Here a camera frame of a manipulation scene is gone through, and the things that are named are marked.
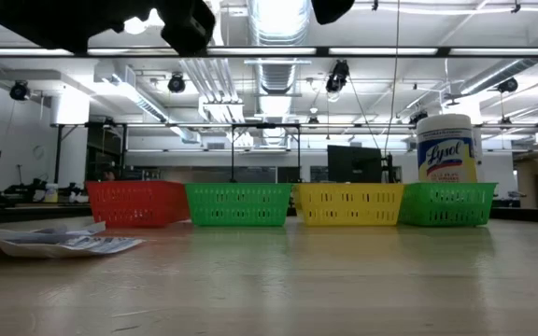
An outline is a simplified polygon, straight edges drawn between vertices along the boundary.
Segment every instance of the green basket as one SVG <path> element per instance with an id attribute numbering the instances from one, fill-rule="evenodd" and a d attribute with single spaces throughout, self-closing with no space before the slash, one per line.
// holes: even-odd
<path id="1" fill-rule="evenodd" d="M 192 223 L 199 226 L 282 226 L 291 184 L 190 183 Z"/>
<path id="2" fill-rule="evenodd" d="M 419 226 L 485 225 L 497 183 L 407 185 L 399 222 Z"/>

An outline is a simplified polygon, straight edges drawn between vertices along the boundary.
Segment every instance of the yellow basket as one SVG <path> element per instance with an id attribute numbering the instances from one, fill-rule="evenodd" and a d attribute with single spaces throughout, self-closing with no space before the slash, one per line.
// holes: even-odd
<path id="1" fill-rule="evenodd" d="M 303 183 L 294 188 L 296 213 L 307 226 L 396 225 L 403 184 Z"/>

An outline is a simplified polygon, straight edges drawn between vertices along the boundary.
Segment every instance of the label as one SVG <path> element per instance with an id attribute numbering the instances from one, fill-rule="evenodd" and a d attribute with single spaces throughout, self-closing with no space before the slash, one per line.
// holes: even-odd
<path id="1" fill-rule="evenodd" d="M 473 133 L 444 129 L 418 135 L 418 178 L 422 182 L 476 182 Z"/>

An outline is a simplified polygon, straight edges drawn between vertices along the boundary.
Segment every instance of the white lid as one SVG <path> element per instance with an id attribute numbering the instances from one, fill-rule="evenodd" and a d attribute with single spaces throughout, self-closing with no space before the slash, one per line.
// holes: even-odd
<path id="1" fill-rule="evenodd" d="M 468 116 L 461 114 L 445 114 L 432 116 L 418 122 L 417 133 L 425 133 L 436 130 L 463 128 L 472 130 L 473 125 Z"/>

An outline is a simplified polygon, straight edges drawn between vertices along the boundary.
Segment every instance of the lysol wipes container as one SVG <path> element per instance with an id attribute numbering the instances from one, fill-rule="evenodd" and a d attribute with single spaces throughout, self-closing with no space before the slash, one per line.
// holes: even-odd
<path id="1" fill-rule="evenodd" d="M 473 125 L 468 116 L 447 114 L 418 122 L 418 179 L 477 182 Z"/>

